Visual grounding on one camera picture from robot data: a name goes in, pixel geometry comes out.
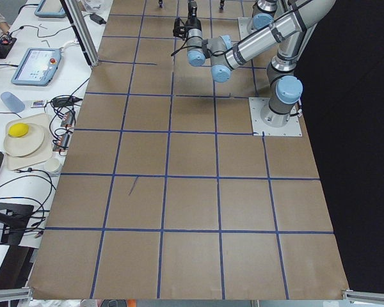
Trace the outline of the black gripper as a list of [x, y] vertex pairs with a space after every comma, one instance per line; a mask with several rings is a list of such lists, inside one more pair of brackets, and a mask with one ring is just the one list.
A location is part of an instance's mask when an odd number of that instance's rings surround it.
[[198, 5], [196, 1], [188, 1], [188, 19], [185, 23], [187, 29], [201, 29], [201, 22], [197, 17]]

